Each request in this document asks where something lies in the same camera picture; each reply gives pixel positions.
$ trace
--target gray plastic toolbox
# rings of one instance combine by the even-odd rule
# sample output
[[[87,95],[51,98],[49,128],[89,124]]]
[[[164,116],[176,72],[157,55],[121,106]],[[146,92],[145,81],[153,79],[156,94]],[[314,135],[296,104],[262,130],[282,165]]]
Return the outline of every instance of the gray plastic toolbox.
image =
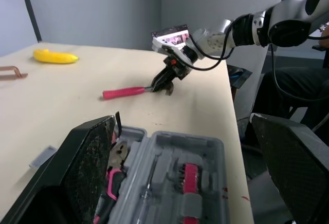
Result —
[[[184,217],[201,224],[229,223],[224,144],[211,137],[156,132],[147,137],[144,129],[126,127],[119,140],[127,141],[129,154],[123,165],[127,177],[122,182],[110,224],[130,224],[145,187],[151,164],[159,155],[152,179],[152,197],[145,224],[182,223]],[[184,163],[199,168],[199,196],[177,189],[178,169]]]

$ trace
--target red marking on table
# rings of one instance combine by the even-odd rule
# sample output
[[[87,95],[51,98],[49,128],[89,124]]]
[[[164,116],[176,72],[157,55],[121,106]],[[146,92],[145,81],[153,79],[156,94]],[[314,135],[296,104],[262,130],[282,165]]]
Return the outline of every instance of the red marking on table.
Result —
[[[246,199],[246,200],[248,200],[249,202],[250,202],[250,200],[249,200],[249,198],[247,198],[247,197],[242,197],[243,199]]]

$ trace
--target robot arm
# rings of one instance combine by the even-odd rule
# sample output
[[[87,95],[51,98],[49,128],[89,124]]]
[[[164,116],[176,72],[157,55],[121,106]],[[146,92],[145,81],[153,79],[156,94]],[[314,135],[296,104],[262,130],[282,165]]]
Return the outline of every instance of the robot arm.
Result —
[[[269,43],[280,47],[297,46],[328,21],[329,0],[284,0],[265,11],[241,17],[229,32],[225,51],[252,44],[263,47]],[[215,28],[198,30],[192,36],[206,54],[222,51],[230,24],[231,21],[224,20]],[[203,58],[191,39],[186,44],[197,52],[199,59]]]
[[[166,68],[153,80],[152,91],[166,88],[175,77],[182,80],[205,55],[222,52],[227,34],[226,52],[253,44],[291,47],[305,42],[309,34],[328,21],[329,0],[284,0],[256,14],[243,15],[235,21],[223,20],[211,29],[199,29],[192,33],[194,41],[189,38],[182,50],[153,38],[153,49],[169,57],[164,60]]]

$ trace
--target black pole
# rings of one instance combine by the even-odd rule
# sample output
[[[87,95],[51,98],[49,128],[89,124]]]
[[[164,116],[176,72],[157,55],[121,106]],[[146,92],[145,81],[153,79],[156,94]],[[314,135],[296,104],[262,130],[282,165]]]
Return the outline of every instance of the black pole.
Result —
[[[41,34],[40,34],[40,31],[39,31],[39,28],[38,28],[38,24],[36,23],[36,19],[35,19],[35,16],[34,16],[31,1],[30,0],[24,0],[24,1],[25,1],[25,5],[26,5],[26,8],[27,8],[27,12],[29,13],[29,16],[30,16],[30,19],[31,19],[31,22],[32,22],[32,26],[33,26],[33,29],[34,29],[36,39],[37,39],[38,42],[40,42],[40,41],[42,41]]]

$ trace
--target black cable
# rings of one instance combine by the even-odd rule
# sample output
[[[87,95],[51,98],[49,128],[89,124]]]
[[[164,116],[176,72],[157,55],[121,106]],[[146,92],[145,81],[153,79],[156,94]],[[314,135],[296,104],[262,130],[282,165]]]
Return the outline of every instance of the black cable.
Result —
[[[224,38],[222,55],[221,55],[220,57],[213,57],[213,56],[211,56],[211,55],[208,55],[208,54],[204,53],[204,52],[199,48],[199,46],[196,44],[196,42],[195,42],[195,40],[193,39],[193,37],[192,37],[191,35],[189,35],[189,37],[191,38],[191,41],[192,41],[192,43],[194,44],[195,48],[196,48],[196,49],[197,49],[197,50],[198,50],[198,51],[199,51],[204,57],[207,57],[207,58],[210,58],[210,59],[213,59],[213,60],[217,60],[217,61],[218,61],[218,62],[216,62],[213,66],[208,67],[208,68],[199,68],[199,67],[195,67],[195,66],[193,66],[193,65],[191,65],[191,64],[188,64],[187,62],[181,60],[179,57],[177,57],[177,60],[178,60],[181,64],[183,64],[183,65],[185,65],[185,66],[188,66],[188,67],[190,67],[191,69],[198,70],[198,71],[210,71],[210,70],[216,68],[216,67],[220,64],[220,62],[221,62],[222,60],[226,60],[226,59],[228,59],[228,58],[231,56],[231,54],[233,53],[234,48],[232,48],[232,49],[230,50],[230,52],[228,53],[228,55],[227,55],[226,57],[224,57],[225,50],[226,50],[226,45],[227,45],[227,40],[228,40],[228,36],[229,36],[229,34],[230,34],[230,32],[231,32],[231,30],[232,30],[232,28],[233,28],[233,25],[234,25],[236,22],[238,22],[241,18],[243,18],[244,16],[245,16],[245,15],[242,15],[242,16],[238,17],[237,19],[235,19],[235,20],[234,20],[234,21],[228,26],[228,28],[227,28],[227,32],[226,32],[226,34],[225,34],[225,38]]]
[[[271,55],[272,55],[272,74],[273,74],[273,79],[274,79],[274,83],[275,86],[277,87],[277,89],[284,95],[293,98],[295,100],[298,101],[302,101],[302,102],[319,102],[319,101],[324,101],[329,99],[329,96],[323,97],[323,98],[318,98],[318,99],[306,99],[306,98],[302,98],[302,97],[296,97],[286,91],[284,91],[283,89],[281,89],[281,87],[278,84],[278,80],[277,80],[277,76],[276,76],[276,60],[274,58],[274,51],[273,51],[273,45],[270,44],[270,48],[271,48]]]
[[[233,52],[233,49],[231,49],[231,51],[229,52],[229,54],[226,56],[226,57],[214,57],[214,56],[211,56],[211,55],[208,55],[206,53],[204,53],[201,48],[197,45],[197,43],[195,42],[195,40],[193,39],[192,35],[189,35],[189,38],[191,39],[192,43],[194,44],[195,48],[204,56],[204,57],[207,57],[207,58],[210,58],[212,60],[217,60],[217,61],[221,61],[221,60],[226,60],[228,58],[230,58],[232,52]]]
[[[329,35],[326,36],[308,36],[307,39],[311,39],[311,40],[325,40],[325,39],[329,39]]]

